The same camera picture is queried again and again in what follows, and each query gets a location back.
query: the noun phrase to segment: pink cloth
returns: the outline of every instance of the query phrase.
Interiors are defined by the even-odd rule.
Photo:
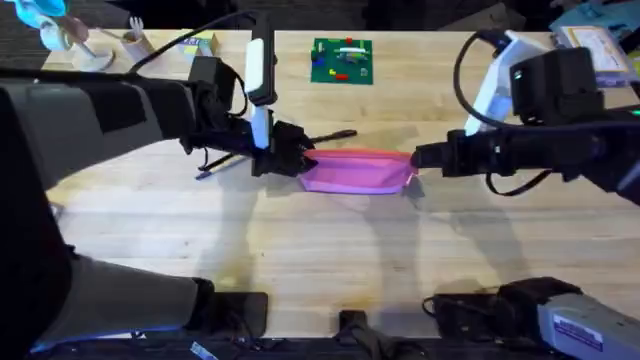
[[[318,165],[300,175],[307,191],[343,194],[393,194],[418,170],[411,154],[369,149],[308,150]]]

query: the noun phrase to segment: wooden table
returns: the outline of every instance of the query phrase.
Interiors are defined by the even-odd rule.
[[[178,32],[147,34],[159,47]],[[311,84],[313,38],[347,35],[374,41],[375,85]],[[468,36],[278,32],[274,109],[312,136],[360,132],[322,147],[412,151],[442,141],[467,117],[453,96],[452,68]],[[97,33],[91,38],[111,42]],[[243,74],[249,33],[218,38],[219,55]],[[116,51],[110,71],[127,70],[131,62]],[[478,44],[465,61],[470,99],[491,53]],[[52,54],[45,68],[70,65],[64,54]],[[185,79],[188,72],[174,49],[142,73]],[[637,98],[618,89],[607,92],[607,102],[630,105]],[[349,308],[366,310],[389,334],[432,335],[422,298],[547,275],[640,317],[640,208],[586,180],[563,184],[553,177],[508,199],[490,194],[479,177],[444,179],[429,170],[403,195],[328,195],[305,193],[296,179],[252,178],[246,161],[198,182],[202,160],[170,141],[66,179],[49,192],[66,205],[60,220],[66,240],[99,259],[206,277],[219,289],[266,291],[270,336],[331,335],[338,311]],[[498,185],[513,188],[531,176],[521,172]]]

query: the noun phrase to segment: dark floor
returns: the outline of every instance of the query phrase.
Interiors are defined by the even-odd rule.
[[[389,0],[394,29],[435,30],[497,0]],[[240,9],[268,10],[276,29],[365,29],[367,0],[237,0]],[[67,0],[69,12],[90,27],[123,28],[128,12],[102,0]],[[0,66],[40,68],[48,51],[38,32],[22,24],[13,4],[0,2]]]

